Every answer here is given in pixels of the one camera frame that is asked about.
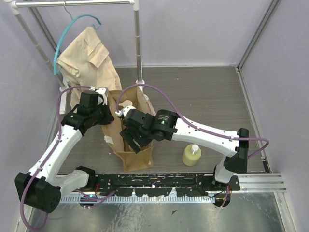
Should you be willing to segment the brown canvas bag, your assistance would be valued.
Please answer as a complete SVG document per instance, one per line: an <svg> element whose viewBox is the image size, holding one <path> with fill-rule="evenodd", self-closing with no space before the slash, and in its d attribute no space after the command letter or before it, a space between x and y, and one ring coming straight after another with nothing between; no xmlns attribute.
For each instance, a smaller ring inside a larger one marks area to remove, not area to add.
<svg viewBox="0 0 309 232"><path fill-rule="evenodd" d="M113 150L114 154L122 160L124 172L138 171L153 167L152 143L142 148L139 153L135 153L120 135L120 132L124 129L124 126L122 125L122 120L115 114L116 101L120 98L120 109L123 108L123 103L128 100L132 102L132 106L144 113L149 113L154 116L155 111L153 110L148 97L144 95L139 87L131 88L123 95L120 94L120 90L112 90L108 94L107 100L109 103L110 112L114 117L114 121L108 125L102 126L104 140Z"/></svg>

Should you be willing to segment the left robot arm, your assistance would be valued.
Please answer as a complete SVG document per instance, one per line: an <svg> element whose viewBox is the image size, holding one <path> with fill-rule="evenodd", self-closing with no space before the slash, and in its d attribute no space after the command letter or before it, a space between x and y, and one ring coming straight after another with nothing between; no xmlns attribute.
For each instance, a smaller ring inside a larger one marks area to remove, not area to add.
<svg viewBox="0 0 309 232"><path fill-rule="evenodd" d="M57 174L70 151L89 128L108 125L113 121L106 88L82 92L79 103L63 117L58 134L42 157L26 174L16 176L14 182L20 206L28 205L51 213L61 197L78 188L94 190L97 178L90 168L79 166L63 177Z"/></svg>

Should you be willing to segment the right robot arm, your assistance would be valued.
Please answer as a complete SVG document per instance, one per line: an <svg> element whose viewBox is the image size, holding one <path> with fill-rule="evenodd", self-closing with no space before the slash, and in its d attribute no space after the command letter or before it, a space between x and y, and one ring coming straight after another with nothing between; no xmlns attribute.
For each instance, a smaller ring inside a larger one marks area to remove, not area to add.
<svg viewBox="0 0 309 232"><path fill-rule="evenodd" d="M169 110L161 109L153 116L133 106L123 108L117 116L124 126L120 135L135 153L153 140L174 140L223 154L224 158L215 166L211 179L216 190L225 189L233 175L245 174L248 170L249 131L245 128L225 131L189 121Z"/></svg>

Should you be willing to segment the green pump bottle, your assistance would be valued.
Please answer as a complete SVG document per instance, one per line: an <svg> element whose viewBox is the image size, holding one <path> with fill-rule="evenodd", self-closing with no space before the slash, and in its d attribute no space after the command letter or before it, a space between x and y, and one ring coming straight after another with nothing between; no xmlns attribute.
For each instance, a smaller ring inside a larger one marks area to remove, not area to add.
<svg viewBox="0 0 309 232"><path fill-rule="evenodd" d="M184 149L182 161L187 166L194 166L201 157L201 149L196 144L189 144Z"/></svg>
<svg viewBox="0 0 309 232"><path fill-rule="evenodd" d="M133 103L130 100L125 100L125 101L123 101L122 103L119 104L119 106L121 106L123 108L126 108L128 106L132 106L132 105L133 105Z"/></svg>

